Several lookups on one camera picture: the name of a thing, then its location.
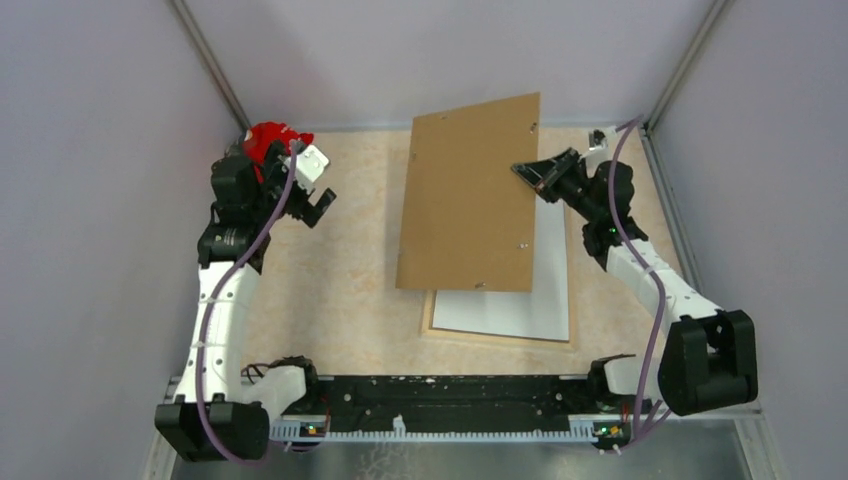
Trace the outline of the brown cardboard backing board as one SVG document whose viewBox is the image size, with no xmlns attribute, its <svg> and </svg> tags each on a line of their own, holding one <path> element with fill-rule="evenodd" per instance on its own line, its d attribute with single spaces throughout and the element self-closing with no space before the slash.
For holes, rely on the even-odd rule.
<svg viewBox="0 0 848 480">
<path fill-rule="evenodd" d="M 538 157 L 539 93 L 414 118 L 396 287 L 529 292 L 535 194 L 512 167 Z"/>
</svg>

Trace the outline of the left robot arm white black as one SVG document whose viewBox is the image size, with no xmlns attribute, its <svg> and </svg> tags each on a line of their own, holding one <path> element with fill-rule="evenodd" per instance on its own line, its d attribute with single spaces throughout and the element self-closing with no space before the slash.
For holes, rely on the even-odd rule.
<svg viewBox="0 0 848 480">
<path fill-rule="evenodd" d="M 314 145 L 275 140 L 262 161 L 238 147 L 211 167 L 215 199 L 197 244 L 192 342 L 173 398 L 154 413 L 156 430 L 186 461 L 257 464 L 268 451 L 272 423 L 288 407 L 303 414 L 319 404 L 321 388 L 311 360 L 273 361 L 246 385 L 242 357 L 270 230 L 284 216 L 317 225 L 336 198 L 327 189 L 317 202 L 310 201 L 330 164 Z"/>
</svg>

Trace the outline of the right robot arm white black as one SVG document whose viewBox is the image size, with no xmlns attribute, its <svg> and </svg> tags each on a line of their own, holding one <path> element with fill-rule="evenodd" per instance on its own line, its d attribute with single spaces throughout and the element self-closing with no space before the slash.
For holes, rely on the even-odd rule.
<svg viewBox="0 0 848 480">
<path fill-rule="evenodd" d="M 629 213 L 630 166 L 608 160 L 590 173 L 586 158 L 569 148 L 511 170 L 541 200 L 563 202 L 584 219 L 587 254 L 653 314 L 650 339 L 665 339 L 661 350 L 594 361 L 586 385 L 594 409 L 612 412 L 631 396 L 687 416 L 757 399 L 753 320 L 705 298 L 661 258 Z"/>
</svg>

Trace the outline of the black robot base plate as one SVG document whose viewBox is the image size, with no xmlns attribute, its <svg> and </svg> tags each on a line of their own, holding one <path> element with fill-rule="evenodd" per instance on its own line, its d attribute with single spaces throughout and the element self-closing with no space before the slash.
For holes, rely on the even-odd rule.
<svg viewBox="0 0 848 480">
<path fill-rule="evenodd" d="M 580 415 L 619 421 L 634 396 L 613 394 L 584 375 L 321 376 L 283 413 L 329 421 L 332 433 L 559 433 Z"/>
</svg>

